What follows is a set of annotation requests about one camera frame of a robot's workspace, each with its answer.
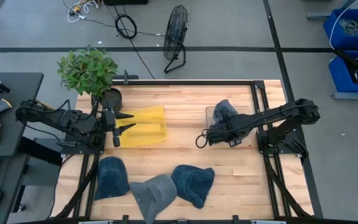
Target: blue storage bin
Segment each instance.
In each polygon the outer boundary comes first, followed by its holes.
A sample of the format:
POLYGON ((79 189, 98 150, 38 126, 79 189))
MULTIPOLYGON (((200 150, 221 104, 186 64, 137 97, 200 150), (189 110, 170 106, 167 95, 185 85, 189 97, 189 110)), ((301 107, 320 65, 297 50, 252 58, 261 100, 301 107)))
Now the blue storage bin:
MULTIPOLYGON (((358 58, 358 51, 346 51, 346 54, 353 58, 358 58)), ((349 73, 345 61, 340 57, 334 58, 329 63, 329 70, 333 76, 333 80, 338 92, 358 92, 358 84, 353 83, 351 74, 349 73)))
MULTIPOLYGON (((328 39, 331 35, 333 25, 336 19, 341 15, 344 9, 336 9, 332 11, 331 16, 324 23, 324 29, 327 33, 328 39)), ((358 9, 349 9, 347 10, 339 20, 341 19, 357 19, 358 18, 358 9)), ((339 49, 358 49, 358 35, 347 35, 344 32, 343 27, 340 25, 339 21, 335 25, 333 32, 333 37, 331 39, 331 44, 334 48, 339 49)))

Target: yellow tray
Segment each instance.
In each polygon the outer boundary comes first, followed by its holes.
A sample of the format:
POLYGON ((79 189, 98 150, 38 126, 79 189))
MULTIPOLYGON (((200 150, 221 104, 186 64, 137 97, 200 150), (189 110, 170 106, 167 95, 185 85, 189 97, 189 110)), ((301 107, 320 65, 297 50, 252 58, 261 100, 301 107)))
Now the yellow tray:
POLYGON ((134 115, 134 117, 117 119, 117 127, 132 123, 136 123, 136 125, 124 131, 120 136, 121 147, 145 146, 167 139, 163 106, 124 111, 123 113, 134 115))

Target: blue cap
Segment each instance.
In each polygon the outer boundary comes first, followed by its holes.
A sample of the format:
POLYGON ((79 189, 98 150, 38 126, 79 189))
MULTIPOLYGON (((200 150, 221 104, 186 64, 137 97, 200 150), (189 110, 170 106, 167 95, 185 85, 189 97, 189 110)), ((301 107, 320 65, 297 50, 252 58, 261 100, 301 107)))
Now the blue cap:
POLYGON ((123 196, 128 191, 128 176, 122 160, 114 156, 100 160, 94 200, 123 196))
POLYGON ((196 208, 203 208, 215 178, 212 168, 200 169, 189 165, 177 166, 171 175, 178 196, 191 202, 196 208))

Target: black plant pot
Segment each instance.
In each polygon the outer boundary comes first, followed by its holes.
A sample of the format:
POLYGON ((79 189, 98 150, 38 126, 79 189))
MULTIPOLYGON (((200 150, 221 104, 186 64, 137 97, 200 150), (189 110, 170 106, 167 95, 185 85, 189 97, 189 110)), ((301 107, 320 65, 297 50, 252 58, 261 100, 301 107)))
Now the black plant pot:
POLYGON ((105 91, 100 104, 102 104, 103 108, 113 108, 114 111, 120 111, 122 109, 121 92, 115 88, 105 91))

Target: concrete floor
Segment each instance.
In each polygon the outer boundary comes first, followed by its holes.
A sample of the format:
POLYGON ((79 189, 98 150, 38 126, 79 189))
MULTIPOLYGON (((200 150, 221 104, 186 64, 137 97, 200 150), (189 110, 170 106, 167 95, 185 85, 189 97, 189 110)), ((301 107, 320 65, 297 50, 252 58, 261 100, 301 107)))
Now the concrete floor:
MULTIPOLYGON (((76 0, 65 0, 73 4, 76 0)), ((305 19, 308 11, 330 11, 341 0, 270 0, 281 47, 329 47, 323 21, 305 19)), ((185 45, 189 47, 273 47, 263 2, 257 0, 150 0, 145 6, 126 6, 128 15, 144 32, 165 33, 172 8, 183 4, 191 13, 185 45)), ((0 10, 0 47, 130 47, 128 40, 117 36, 115 29, 93 22, 69 23, 67 10, 59 0, 8 0, 0 10)), ((113 24, 106 6, 90 9, 88 19, 113 24)), ((162 37, 139 34, 137 47, 163 45, 162 37)), ((56 61, 65 52, 0 53, 0 72, 42 72, 38 99, 51 106, 69 98, 76 101, 74 91, 60 88, 56 61)), ((274 52, 208 51, 188 52, 187 64, 165 75, 167 64, 161 52, 141 52, 156 78, 243 78, 281 79, 282 74, 274 52)), ((119 71, 126 69, 140 78, 150 78, 134 52, 111 52, 119 71)), ((330 53, 284 53, 288 76, 295 98, 313 100, 321 120, 305 126, 306 144, 310 152, 319 201, 325 218, 358 220, 358 101, 331 99, 333 81, 328 69, 330 53)), ((63 133, 34 124, 53 132, 63 133)), ((28 138, 49 138, 43 133, 26 131, 28 138)), ((29 187, 23 203, 28 210, 11 215, 9 222, 45 218, 50 210, 53 189, 29 187), (29 200, 38 195, 39 200, 29 200)))

